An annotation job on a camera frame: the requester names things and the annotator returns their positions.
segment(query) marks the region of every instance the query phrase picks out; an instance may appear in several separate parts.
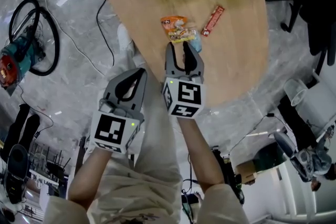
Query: person's arm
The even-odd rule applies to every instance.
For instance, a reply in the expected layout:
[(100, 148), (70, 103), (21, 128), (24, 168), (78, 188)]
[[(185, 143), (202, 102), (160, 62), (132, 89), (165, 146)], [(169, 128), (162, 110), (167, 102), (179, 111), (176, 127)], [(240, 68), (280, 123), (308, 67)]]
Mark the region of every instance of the person's arm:
[(111, 154), (100, 148), (93, 150), (71, 182), (68, 200), (83, 206), (86, 211), (89, 209)]
[(177, 120), (180, 124), (190, 154), (190, 160), (202, 191), (205, 193), (210, 187), (223, 184), (224, 176), (221, 167), (195, 120), (182, 118), (178, 118)]

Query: black chair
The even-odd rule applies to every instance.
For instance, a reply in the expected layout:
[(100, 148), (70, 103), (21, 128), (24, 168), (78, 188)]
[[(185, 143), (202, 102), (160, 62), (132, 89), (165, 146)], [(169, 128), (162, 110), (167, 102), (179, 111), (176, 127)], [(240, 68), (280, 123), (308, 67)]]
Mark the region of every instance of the black chair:
[(310, 53), (321, 53), (319, 64), (316, 68), (319, 74), (328, 52), (327, 64), (335, 63), (336, 54), (336, 0), (265, 0), (293, 1), (290, 4), (291, 17), (289, 25), (281, 23), (284, 31), (291, 32), (298, 15), (308, 24), (308, 37)]

